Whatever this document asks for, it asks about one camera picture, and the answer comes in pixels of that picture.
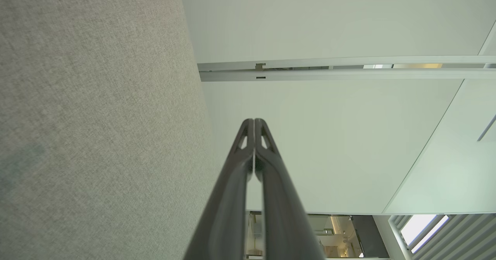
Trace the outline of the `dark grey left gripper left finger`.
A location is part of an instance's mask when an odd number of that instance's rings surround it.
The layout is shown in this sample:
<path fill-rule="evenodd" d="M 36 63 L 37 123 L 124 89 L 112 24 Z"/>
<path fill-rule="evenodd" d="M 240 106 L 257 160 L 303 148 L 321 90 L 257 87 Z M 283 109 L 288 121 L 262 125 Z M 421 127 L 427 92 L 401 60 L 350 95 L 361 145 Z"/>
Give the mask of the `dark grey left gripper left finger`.
<path fill-rule="evenodd" d="M 255 121 L 245 119 L 209 197 L 184 260 L 243 260 L 246 188 L 253 172 Z"/>

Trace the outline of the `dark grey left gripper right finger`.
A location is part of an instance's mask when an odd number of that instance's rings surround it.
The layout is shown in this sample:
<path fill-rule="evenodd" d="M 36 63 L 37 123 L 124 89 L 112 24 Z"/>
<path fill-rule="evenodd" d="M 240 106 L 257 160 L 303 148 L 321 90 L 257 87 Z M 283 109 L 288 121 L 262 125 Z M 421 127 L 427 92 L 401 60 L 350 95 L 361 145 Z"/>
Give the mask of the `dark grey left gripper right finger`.
<path fill-rule="evenodd" d="M 262 183 L 265 260 L 324 260 L 324 252 L 263 119 L 255 119 L 255 175 Z"/>

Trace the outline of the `grey slatted window blinds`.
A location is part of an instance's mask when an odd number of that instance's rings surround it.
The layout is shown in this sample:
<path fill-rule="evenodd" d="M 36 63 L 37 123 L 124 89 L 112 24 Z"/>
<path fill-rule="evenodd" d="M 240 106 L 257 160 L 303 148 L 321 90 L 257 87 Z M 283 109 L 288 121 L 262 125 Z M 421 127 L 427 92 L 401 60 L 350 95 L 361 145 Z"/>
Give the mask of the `grey slatted window blinds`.
<path fill-rule="evenodd" d="M 392 215 L 411 260 L 496 260 L 496 214 Z"/>

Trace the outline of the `white door frame rail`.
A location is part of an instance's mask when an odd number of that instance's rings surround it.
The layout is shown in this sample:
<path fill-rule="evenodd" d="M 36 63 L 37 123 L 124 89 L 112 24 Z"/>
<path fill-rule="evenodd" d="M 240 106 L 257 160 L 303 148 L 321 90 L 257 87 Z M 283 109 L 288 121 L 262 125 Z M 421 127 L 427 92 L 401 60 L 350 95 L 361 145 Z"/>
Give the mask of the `white door frame rail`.
<path fill-rule="evenodd" d="M 496 79 L 496 55 L 283 59 L 197 67 L 204 82 Z"/>

